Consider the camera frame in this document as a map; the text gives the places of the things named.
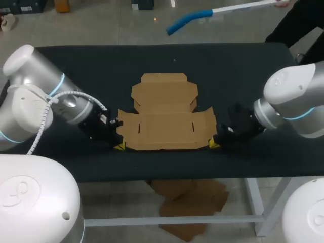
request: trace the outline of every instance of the blue foam stick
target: blue foam stick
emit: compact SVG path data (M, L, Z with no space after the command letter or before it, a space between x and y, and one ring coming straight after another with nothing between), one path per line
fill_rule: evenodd
M166 29L167 34L169 36L172 35L176 31L181 29L183 26L185 26L187 23L189 23L191 20L205 18L205 17L212 17L212 15L213 15L212 9L200 10L200 11L185 14L180 19L178 19L173 25L169 26Z

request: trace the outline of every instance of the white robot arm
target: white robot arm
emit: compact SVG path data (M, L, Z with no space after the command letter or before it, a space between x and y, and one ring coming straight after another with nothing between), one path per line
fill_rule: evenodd
M229 108L230 125L220 124L210 147L227 146L290 123L305 138L324 135L324 61L276 72L265 84L264 96L249 110Z
M112 147L123 142L115 132L121 123L110 120L110 111L95 98L80 96L80 88L33 46L17 49L5 62L3 72L10 86L0 104L0 151L36 134L46 108L49 112L44 128L51 124L53 114L47 106L50 100L55 113L69 124L78 125L93 140L104 140Z
M268 129L289 122L305 138L324 135L324 62L287 67L264 87L254 104L255 116Z

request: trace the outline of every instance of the cardboard sheet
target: cardboard sheet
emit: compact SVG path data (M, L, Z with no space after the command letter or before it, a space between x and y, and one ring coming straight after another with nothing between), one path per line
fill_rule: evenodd
M153 180L151 187L167 200L160 208L161 217L208 216L220 212L228 192L226 186L213 179ZM189 242L202 234L207 224L164 224L161 229Z
M192 113L197 107L197 85L183 73L144 74L132 87L139 114L118 111L123 126L117 132L126 147L135 150L198 149L216 134L212 108Z

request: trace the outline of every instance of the black pants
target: black pants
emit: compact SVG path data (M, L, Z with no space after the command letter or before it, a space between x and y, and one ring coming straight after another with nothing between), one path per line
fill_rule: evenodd
M281 42L291 47L317 27L324 26L324 0L299 0L287 13L266 42ZM300 64L324 60L324 33L307 51Z

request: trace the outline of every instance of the gray floor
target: gray floor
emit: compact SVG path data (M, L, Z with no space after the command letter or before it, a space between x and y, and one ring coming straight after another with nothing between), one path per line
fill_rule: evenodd
M294 178L296 187L312 180L311 177ZM229 199L220 215L251 214L243 179L219 179L227 185ZM266 205L280 178L258 179L260 192ZM79 185L87 219L156 217L163 197L143 181L82 183ZM168 242L184 241L161 230L158 226L122 226L87 228L86 240L89 243L106 242ZM193 243L285 243L278 221L272 234L256 238L253 224L209 224L203 235L197 236Z
M48 3L43 14L18 16L18 24L8 33L0 32L0 65L19 46L52 45L150 45L206 42L262 42L289 8L266 8L233 13L190 23L172 37L165 27L184 13L216 8L249 0L155 0L154 11L132 11L131 0L72 0L72 12L57 14ZM320 35L317 29L291 50L305 52ZM230 191L222 214L250 213L242 179L222 180ZM265 202L271 197L278 179L260 179ZM163 198L144 182L82 184L86 218L157 216ZM87 242L170 242L181 240L157 226L102 227L87 231ZM284 243L280 222L271 236L255 238L251 224L209 225L194 242Z

